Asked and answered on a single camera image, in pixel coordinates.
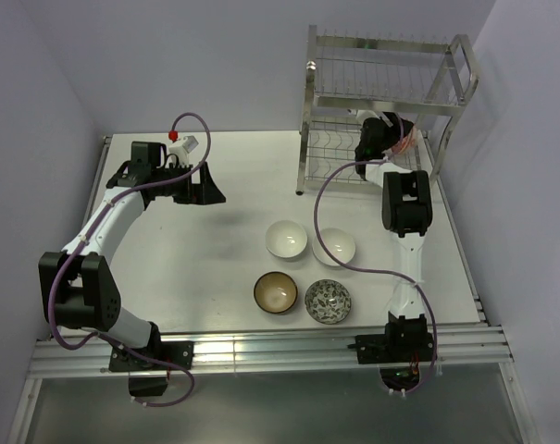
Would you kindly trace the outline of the orange patterned bowl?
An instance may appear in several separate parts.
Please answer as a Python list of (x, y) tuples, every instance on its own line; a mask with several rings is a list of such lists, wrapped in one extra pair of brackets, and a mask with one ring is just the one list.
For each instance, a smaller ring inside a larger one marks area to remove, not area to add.
[(404, 121), (404, 137), (392, 146), (392, 155), (402, 155), (417, 145), (417, 127), (408, 120)]

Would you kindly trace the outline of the brown glazed bowl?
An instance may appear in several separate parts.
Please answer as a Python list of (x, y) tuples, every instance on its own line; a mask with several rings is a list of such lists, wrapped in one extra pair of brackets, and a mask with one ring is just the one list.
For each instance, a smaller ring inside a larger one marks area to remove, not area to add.
[(299, 290), (291, 276), (280, 271), (271, 271), (256, 281), (253, 294), (259, 309), (268, 314), (282, 315), (295, 306)]

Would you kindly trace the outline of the black white floral bowl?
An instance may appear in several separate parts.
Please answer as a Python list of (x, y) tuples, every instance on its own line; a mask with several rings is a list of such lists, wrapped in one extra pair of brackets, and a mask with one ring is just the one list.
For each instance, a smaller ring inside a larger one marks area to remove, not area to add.
[(346, 319), (352, 308), (347, 288), (338, 281), (321, 279), (311, 284), (305, 293), (305, 309), (317, 322), (336, 325)]

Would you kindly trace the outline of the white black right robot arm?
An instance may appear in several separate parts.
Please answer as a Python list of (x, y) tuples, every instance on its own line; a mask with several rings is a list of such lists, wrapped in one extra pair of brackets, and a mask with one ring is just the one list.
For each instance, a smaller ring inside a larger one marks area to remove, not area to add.
[(393, 112), (358, 111), (360, 138), (355, 148), (358, 176), (382, 189), (381, 217), (396, 245), (399, 272), (409, 277), (397, 284), (388, 309), (391, 322), (426, 316), (418, 289), (422, 250), (433, 220), (429, 174), (397, 166), (392, 158), (415, 146), (417, 129)]

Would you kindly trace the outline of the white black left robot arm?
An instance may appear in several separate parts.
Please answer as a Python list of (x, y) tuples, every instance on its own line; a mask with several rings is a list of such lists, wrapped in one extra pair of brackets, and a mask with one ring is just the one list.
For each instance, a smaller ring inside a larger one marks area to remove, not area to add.
[(103, 200), (74, 240), (38, 263), (44, 315), (55, 338), (60, 328), (104, 335), (131, 348), (131, 359), (153, 369), (164, 357), (156, 325), (124, 308), (111, 261), (133, 223), (156, 199), (176, 204), (223, 204), (206, 160), (188, 161), (184, 144), (133, 142), (131, 157), (106, 183)]

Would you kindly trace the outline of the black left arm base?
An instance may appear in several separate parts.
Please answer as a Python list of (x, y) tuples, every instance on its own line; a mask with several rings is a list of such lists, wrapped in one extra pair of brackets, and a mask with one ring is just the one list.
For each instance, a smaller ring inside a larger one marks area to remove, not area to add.
[(128, 391), (136, 401), (146, 401), (148, 405), (160, 405), (151, 398), (163, 396), (170, 385), (173, 371), (180, 371), (189, 378), (189, 387), (176, 401), (165, 401), (164, 406), (180, 403), (188, 399), (195, 388), (191, 373), (194, 342), (189, 340), (165, 341), (150, 349), (127, 349), (114, 347), (111, 352), (108, 371), (128, 375)]

